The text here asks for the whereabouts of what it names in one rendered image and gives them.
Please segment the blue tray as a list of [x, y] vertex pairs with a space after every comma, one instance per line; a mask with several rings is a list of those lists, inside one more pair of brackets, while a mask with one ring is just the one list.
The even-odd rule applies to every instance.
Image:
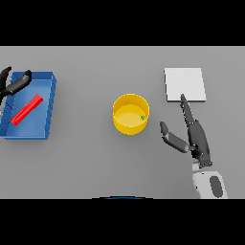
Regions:
[[0, 117], [0, 138], [47, 140], [55, 93], [53, 72], [32, 72], [32, 81], [27, 87], [6, 96]]

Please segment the pale square scale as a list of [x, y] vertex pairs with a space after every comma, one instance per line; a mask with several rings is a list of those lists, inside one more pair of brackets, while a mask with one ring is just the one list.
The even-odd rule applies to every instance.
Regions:
[[182, 94], [187, 101], [207, 99], [200, 68], [165, 68], [167, 101], [179, 101]]

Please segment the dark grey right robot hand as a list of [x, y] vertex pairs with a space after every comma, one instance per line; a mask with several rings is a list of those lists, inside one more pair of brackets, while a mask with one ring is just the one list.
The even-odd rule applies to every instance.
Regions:
[[189, 141], [186, 142], [174, 135], [164, 122], [160, 122], [163, 141], [181, 153], [191, 152], [191, 157], [199, 162], [200, 167], [211, 167], [212, 158], [205, 131], [191, 113], [189, 103], [184, 94], [180, 96], [180, 106], [188, 130]]

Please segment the yellow bowl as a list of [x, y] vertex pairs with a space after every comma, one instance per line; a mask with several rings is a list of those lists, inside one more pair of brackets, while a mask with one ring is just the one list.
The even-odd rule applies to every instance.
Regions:
[[113, 103], [112, 119], [115, 128], [124, 135], [134, 136], [142, 132], [149, 118], [149, 104], [137, 94], [124, 94]]

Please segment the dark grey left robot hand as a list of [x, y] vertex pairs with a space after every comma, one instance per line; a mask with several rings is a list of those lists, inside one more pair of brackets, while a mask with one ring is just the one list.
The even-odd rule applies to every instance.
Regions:
[[21, 78], [18, 78], [13, 83], [6, 85], [8, 75], [11, 71], [11, 66], [5, 68], [0, 72], [0, 105], [3, 98], [6, 96], [13, 96], [20, 90], [27, 87], [32, 81], [32, 72], [27, 70]]

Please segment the red beaker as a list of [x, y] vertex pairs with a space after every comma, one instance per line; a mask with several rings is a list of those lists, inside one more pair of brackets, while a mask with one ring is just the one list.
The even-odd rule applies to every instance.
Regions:
[[13, 125], [19, 125], [41, 102], [43, 98], [36, 94], [17, 114], [11, 119]]

